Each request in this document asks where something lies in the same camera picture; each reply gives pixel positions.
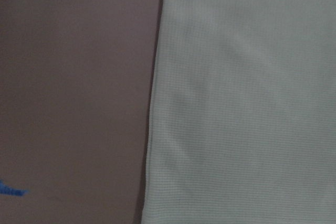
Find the olive green long-sleeve shirt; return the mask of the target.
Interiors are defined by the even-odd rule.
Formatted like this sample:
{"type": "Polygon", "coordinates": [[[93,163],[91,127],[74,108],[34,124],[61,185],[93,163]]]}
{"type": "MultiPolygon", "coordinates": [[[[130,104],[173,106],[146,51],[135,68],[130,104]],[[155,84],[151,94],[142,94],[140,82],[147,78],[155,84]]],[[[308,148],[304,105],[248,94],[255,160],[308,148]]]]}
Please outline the olive green long-sleeve shirt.
{"type": "Polygon", "coordinates": [[[142,223],[335,223],[335,0],[163,0],[142,223]]]}

